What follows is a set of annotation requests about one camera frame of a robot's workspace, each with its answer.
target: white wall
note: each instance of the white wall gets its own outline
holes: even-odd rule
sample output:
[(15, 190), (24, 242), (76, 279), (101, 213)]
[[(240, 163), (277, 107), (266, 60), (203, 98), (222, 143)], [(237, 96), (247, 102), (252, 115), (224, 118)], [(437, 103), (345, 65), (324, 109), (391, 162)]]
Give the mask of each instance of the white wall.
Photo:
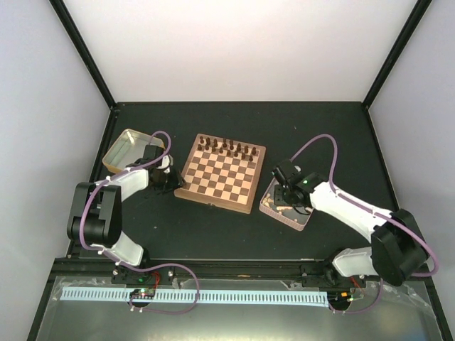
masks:
[(48, 1), (0, 1), (0, 339), (25, 340), (108, 108)]
[(65, 2), (118, 101), (361, 101), (416, 0)]
[(371, 109), (398, 200), (441, 261), (455, 333), (455, 1), (433, 1)]

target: black tabletop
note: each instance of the black tabletop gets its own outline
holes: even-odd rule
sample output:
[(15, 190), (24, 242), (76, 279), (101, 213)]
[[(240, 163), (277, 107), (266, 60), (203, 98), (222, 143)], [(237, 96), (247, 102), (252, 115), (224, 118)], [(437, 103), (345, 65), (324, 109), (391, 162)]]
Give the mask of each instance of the black tabletop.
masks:
[[(379, 207), (393, 208), (368, 113), (358, 102), (215, 102), (120, 104), (112, 144), (125, 129), (167, 131), (171, 155), (181, 169), (197, 133), (267, 147), (251, 214), (178, 199), (150, 190), (123, 203), (123, 230), (154, 259), (324, 259), (338, 248), (367, 241), (322, 212), (302, 232), (259, 211), (273, 166), (315, 135), (328, 133), (339, 147), (335, 183)], [(296, 164), (305, 173), (328, 174), (329, 140), (309, 147)], [(108, 175), (104, 168), (102, 177)]]

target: white backdrop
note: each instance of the white backdrop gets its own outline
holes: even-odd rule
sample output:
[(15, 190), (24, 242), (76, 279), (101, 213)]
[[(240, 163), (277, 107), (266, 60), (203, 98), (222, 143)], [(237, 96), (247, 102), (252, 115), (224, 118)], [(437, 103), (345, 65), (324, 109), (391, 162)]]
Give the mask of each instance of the white backdrop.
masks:
[(66, 4), (117, 101), (360, 101), (415, 1)]

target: chessboard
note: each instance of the chessboard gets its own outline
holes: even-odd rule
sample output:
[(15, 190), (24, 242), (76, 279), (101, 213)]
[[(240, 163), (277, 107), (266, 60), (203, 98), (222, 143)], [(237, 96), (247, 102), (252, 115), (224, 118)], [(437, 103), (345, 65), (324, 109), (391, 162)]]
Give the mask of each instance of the chessboard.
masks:
[(251, 213), (265, 147), (198, 134), (176, 197)]

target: black frame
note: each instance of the black frame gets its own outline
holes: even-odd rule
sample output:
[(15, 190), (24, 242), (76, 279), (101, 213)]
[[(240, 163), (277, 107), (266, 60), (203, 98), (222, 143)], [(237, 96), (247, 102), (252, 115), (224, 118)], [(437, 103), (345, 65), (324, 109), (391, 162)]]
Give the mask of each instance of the black frame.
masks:
[[(103, 133), (102, 141), (100, 144), (100, 148), (97, 152), (97, 157), (95, 159), (95, 164), (92, 169), (92, 173), (90, 175), (90, 181), (97, 180), (100, 176), (102, 170), (102, 162), (101, 159), (103, 155), (107, 152), (109, 147), (109, 142), (112, 138), (112, 132), (119, 114), (119, 110), (117, 109), (117, 103), (115, 102), (113, 96), (111, 95), (107, 84), (105, 83), (101, 72), (99, 71), (98, 67), (93, 60), (88, 47), (85, 45), (82, 36), (77, 29), (75, 22), (71, 18), (71, 15), (66, 8), (66, 5), (63, 0), (49, 0), (52, 4), (55, 12), (57, 13), (60, 21), (63, 24), (63, 27), (67, 31), (68, 35), (70, 36), (72, 42), (74, 43), (77, 51), (80, 54), (84, 64), (87, 66), (89, 73), (91, 74), (95, 84), (98, 86), (102, 96), (104, 97), (107, 106), (110, 108), (109, 119), (107, 120), (107, 125), (105, 128), (105, 132)], [(387, 184), (390, 189), (390, 192), (393, 196), (394, 208), (397, 210), (399, 208), (395, 193), (392, 188), (392, 183), (390, 181), (390, 177), (388, 175), (384, 159), (382, 157), (382, 153), (380, 152), (379, 143), (373, 128), (373, 123), (370, 118), (369, 108), (375, 98), (377, 97), (381, 87), (384, 85), (390, 71), (393, 69), (393, 66), (397, 62), (398, 58), (401, 55), (401, 52), (405, 49), (405, 46), (409, 39), (411, 38), (412, 34), (414, 33), (415, 28), (419, 24), (420, 20), (422, 19), (424, 13), (426, 12), (427, 8), (431, 4), (432, 0), (417, 0), (414, 8), (412, 9), (409, 18), (407, 19), (405, 25), (403, 26), (400, 34), (395, 41), (391, 51), (389, 52), (384, 64), (382, 65), (378, 75), (375, 78), (370, 90), (368, 91), (367, 96), (362, 102), (363, 111), (368, 118), (368, 122), (370, 125), (371, 134), (374, 136), (375, 139), (375, 147), (379, 151), (380, 155), (380, 162), (384, 168), (384, 174), (387, 176)], [(44, 316), (44, 312), (46, 310), (47, 302), (50, 297), (50, 293), (52, 291), (53, 284), (55, 283), (55, 278), (57, 276), (112, 276), (112, 271), (115, 268), (115, 265), (107, 259), (79, 259), (78, 256), (79, 245), (76, 245), (74, 242), (70, 243), (70, 246), (67, 251), (66, 258), (63, 259), (56, 259), (54, 261), (54, 265), (51, 269), (48, 281), (45, 285), (45, 290), (43, 292), (43, 296), (38, 306), (38, 310), (36, 312), (35, 319), (31, 326), (31, 331), (28, 336), (28, 340), (35, 340), (38, 336), (39, 327), (41, 321)], [(284, 268), (280, 269), (278, 272), (276, 271), (276, 265), (282, 265)], [(291, 278), (295, 277), (296, 269), (299, 267), (299, 262), (289, 262), (289, 261), (249, 261), (247, 263), (243, 261), (217, 261), (217, 262), (208, 262), (208, 261), (193, 261), (193, 266), (207, 266), (210, 265), (212, 267), (212, 271), (214, 273), (219, 273), (221, 276), (228, 267), (232, 269), (233, 267), (240, 266), (243, 270), (245, 267), (251, 269), (250, 271), (254, 273), (257, 271), (258, 266), (261, 267), (262, 272), (270, 274), (273, 277), (275, 274), (280, 278)], [(452, 340), (451, 332), (449, 329), (449, 325), (446, 321), (444, 311), (442, 310), (442, 306), (437, 295), (436, 289), (434, 287), (434, 283), (432, 278), (412, 278), (413, 281), (423, 281), (427, 287), (427, 291), (434, 308), (434, 312), (437, 316), (437, 321), (439, 325), (439, 329), (441, 330), (442, 336), (445, 340)]]

